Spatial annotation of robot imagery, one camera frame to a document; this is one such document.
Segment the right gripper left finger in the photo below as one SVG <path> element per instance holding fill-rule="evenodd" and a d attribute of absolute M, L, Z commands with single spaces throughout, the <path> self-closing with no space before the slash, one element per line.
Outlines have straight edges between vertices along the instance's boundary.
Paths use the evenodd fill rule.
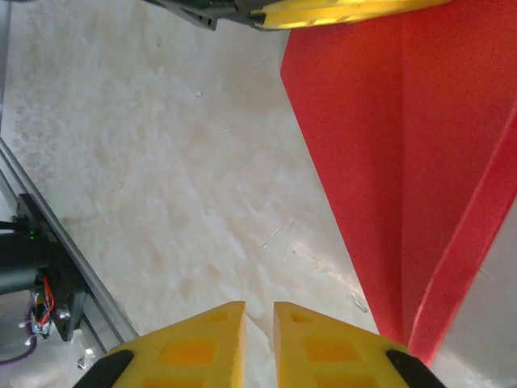
<path fill-rule="evenodd" d="M 228 302 L 113 348 L 81 387 L 243 387 L 246 303 Z"/>

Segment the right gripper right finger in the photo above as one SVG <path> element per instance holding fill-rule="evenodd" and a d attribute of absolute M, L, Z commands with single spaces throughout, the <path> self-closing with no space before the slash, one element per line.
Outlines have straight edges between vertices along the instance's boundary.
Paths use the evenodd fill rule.
<path fill-rule="evenodd" d="M 290 302 L 274 303 L 278 387 L 443 387 L 402 344 Z"/>

